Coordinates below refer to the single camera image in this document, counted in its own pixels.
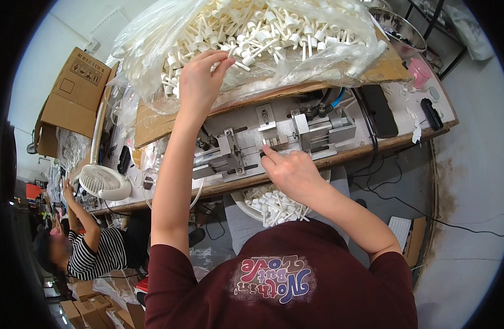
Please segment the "black phone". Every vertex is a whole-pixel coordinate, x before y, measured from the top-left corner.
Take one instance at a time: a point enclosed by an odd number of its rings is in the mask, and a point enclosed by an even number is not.
[[[358,91],[375,129],[376,137],[390,138],[398,135],[395,117],[387,104],[382,87],[367,85],[358,88]]]

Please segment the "white fan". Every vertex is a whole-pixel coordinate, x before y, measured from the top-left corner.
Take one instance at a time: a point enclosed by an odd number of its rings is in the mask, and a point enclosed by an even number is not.
[[[97,123],[94,126],[91,142],[90,164],[85,165],[80,173],[80,184],[90,194],[109,201],[124,200],[131,194],[131,183],[114,169],[97,164],[98,147],[104,123],[104,103],[100,104]]]

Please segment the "red object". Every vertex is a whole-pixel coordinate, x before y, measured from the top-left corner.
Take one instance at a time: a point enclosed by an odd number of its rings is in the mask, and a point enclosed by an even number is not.
[[[148,277],[143,278],[140,282],[135,286],[135,293],[143,292],[148,293]]]
[[[38,197],[38,195],[40,195],[40,193],[42,193],[41,187],[30,183],[25,184],[25,196],[27,199],[34,200]]]

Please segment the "person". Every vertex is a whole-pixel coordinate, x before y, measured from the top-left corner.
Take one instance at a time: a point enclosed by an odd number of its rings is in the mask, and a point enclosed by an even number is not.
[[[234,61],[209,50],[183,68],[181,106],[153,198],[145,327],[417,327],[412,276],[394,234],[321,178],[304,152],[263,146],[261,164],[280,191],[345,231],[370,267],[331,226],[294,221],[254,234],[197,283],[188,250],[195,140]]]
[[[49,231],[39,233],[34,239],[34,253],[40,266],[57,275],[92,280],[123,268],[138,269],[149,258],[148,240],[151,229],[149,212],[134,212],[130,216],[127,231],[118,228],[100,228],[93,217],[77,203],[74,189],[66,180],[63,196],[67,200],[69,235],[51,235]],[[77,233],[77,218],[85,234]]]

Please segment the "hand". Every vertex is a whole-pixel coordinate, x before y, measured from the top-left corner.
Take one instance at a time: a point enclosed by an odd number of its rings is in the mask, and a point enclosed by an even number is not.
[[[69,183],[69,180],[65,180],[62,185],[62,190],[63,190],[63,197],[65,201],[74,201],[74,188],[71,186]]]
[[[308,204],[309,198],[327,184],[307,153],[292,151],[282,156],[267,145],[263,145],[263,152],[265,156],[261,158],[261,165],[268,177],[291,199]]]
[[[182,69],[179,84],[181,108],[179,114],[185,121],[196,120],[204,122],[219,95],[222,78],[226,70],[235,63],[234,58],[227,59],[228,52],[222,50],[207,50],[195,56]],[[210,68],[216,62],[219,66],[210,73]]]

